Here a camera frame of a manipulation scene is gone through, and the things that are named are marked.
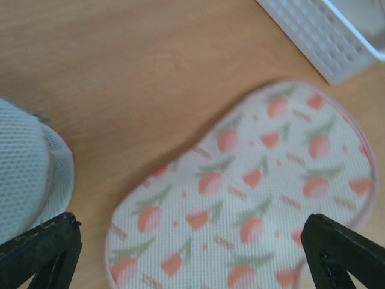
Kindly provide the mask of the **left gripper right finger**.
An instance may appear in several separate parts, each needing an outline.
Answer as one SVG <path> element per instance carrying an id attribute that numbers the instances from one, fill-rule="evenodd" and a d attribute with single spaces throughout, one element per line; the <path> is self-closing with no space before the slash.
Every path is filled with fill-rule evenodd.
<path id="1" fill-rule="evenodd" d="M 308 217 L 301 242 L 316 288 L 384 288 L 384 247 L 323 214 Z"/>

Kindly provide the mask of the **floral mesh laundry bag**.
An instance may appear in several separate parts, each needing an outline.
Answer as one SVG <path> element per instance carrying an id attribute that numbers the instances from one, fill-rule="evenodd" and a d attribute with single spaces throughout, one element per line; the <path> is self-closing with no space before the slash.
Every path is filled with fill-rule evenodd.
<path id="1" fill-rule="evenodd" d="M 109 285 L 297 288 L 307 218 L 356 227 L 378 187 L 370 145 L 336 100 L 302 81 L 261 87 L 118 205 Z"/>

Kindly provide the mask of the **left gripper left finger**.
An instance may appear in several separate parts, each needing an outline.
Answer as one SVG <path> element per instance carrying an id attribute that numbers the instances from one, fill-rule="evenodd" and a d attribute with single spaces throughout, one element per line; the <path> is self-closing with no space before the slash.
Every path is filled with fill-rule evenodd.
<path id="1" fill-rule="evenodd" d="M 81 222 L 71 212 L 1 244 L 1 288 L 69 288 L 82 249 Z"/>

